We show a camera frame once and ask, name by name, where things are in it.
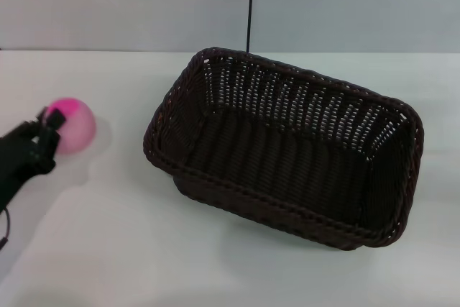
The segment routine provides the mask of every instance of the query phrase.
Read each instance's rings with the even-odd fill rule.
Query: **table surface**
[[[192,55],[0,52],[0,134],[62,96],[98,122],[86,151],[10,203],[2,306],[460,305],[460,55],[264,55],[400,98],[423,120],[406,232],[352,252],[196,203],[147,162],[144,131]]]

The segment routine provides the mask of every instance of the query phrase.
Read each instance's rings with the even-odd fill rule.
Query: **ball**
[[[60,98],[50,104],[45,117],[55,109],[65,117],[57,131],[60,141],[56,153],[73,154],[89,146],[96,135],[96,119],[89,107],[76,98]]]

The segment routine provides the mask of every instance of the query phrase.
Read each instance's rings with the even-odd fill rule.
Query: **white wall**
[[[255,52],[460,52],[460,0],[254,0]]]
[[[243,49],[248,0],[0,0],[0,48]]]

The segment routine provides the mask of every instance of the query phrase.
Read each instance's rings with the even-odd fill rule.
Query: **black cable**
[[[5,244],[8,242],[8,237],[9,237],[9,230],[11,228],[11,218],[9,217],[9,211],[7,208],[4,209],[5,214],[6,214],[6,234],[5,236],[0,240],[0,251],[1,249],[5,246]]]
[[[246,36],[246,52],[249,53],[249,44],[251,42],[251,18],[252,18],[252,0],[249,0],[249,11],[247,14],[247,36]]]

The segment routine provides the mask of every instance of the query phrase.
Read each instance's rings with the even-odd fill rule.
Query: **wicker basket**
[[[422,151],[407,104],[221,48],[193,57],[144,137],[184,195],[344,250],[399,239]]]

